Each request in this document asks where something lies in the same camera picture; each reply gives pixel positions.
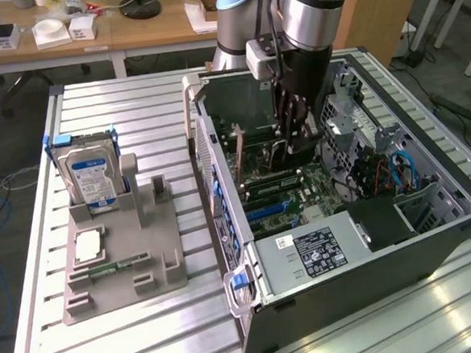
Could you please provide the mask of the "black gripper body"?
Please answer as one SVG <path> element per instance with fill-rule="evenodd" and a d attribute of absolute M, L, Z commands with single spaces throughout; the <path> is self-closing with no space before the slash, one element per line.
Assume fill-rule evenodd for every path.
<path fill-rule="evenodd" d="M 280 66 L 280 89 L 285 92 L 283 110 L 288 110 L 289 100 L 294 96 L 303 99 L 306 107 L 314 107 L 323 88 L 331 55 L 332 46 L 318 51 L 294 49 L 281 55 L 277 64 Z"/>

